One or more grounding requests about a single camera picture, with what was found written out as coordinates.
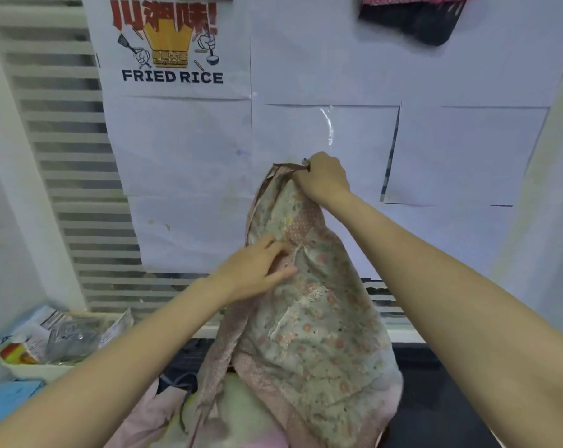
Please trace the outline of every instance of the black fabric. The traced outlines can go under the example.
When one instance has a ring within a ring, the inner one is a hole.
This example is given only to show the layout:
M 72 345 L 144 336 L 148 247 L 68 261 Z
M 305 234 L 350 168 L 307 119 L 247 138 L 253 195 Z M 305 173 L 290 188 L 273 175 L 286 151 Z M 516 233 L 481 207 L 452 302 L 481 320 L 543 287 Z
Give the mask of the black fabric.
M 397 29 L 431 46 L 445 44 L 457 25 L 466 2 L 363 5 L 360 19 Z

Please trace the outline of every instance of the plastic package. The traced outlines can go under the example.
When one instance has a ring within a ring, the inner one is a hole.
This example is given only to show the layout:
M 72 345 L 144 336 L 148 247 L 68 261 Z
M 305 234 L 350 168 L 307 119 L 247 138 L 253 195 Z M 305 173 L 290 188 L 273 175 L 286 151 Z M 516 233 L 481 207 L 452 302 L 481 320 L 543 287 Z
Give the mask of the plastic package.
M 56 324 L 47 342 L 50 363 L 76 363 L 105 346 L 133 324 L 130 309 L 113 323 L 95 316 L 73 316 Z

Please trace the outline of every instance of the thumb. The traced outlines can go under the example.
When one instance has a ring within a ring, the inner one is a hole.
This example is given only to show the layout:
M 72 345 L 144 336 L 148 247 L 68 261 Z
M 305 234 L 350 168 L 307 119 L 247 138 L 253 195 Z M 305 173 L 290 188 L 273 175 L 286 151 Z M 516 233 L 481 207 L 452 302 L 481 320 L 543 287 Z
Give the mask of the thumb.
M 284 282 L 286 279 L 292 277 L 298 268 L 296 266 L 287 266 L 280 271 L 274 272 L 263 278 L 262 281 L 262 291 L 265 292 L 271 288 L 274 288 L 278 284 Z

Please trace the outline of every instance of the hand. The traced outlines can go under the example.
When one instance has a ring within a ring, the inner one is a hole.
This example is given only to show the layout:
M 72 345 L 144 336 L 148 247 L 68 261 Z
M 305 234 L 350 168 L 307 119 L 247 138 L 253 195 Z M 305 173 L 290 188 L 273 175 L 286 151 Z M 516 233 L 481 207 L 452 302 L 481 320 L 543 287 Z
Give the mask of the hand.
M 318 152 L 310 159 L 310 171 L 297 171 L 294 181 L 311 200 L 328 208 L 330 200 L 350 191 L 346 172 L 339 159 Z
M 234 253 L 207 278 L 229 290 L 225 304 L 262 294 L 294 275 L 298 269 L 287 266 L 269 274 L 271 264 L 291 247 L 277 242 L 272 234 Z

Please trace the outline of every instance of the person's right hand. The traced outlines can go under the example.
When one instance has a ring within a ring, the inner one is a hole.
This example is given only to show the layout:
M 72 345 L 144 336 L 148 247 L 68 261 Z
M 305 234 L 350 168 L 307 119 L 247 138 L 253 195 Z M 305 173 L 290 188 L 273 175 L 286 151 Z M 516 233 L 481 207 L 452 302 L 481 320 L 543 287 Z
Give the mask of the person's right hand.
M 294 181 L 308 198 L 327 208 L 331 199 L 350 191 L 346 172 L 338 158 L 318 152 L 309 161 L 310 171 L 294 173 Z

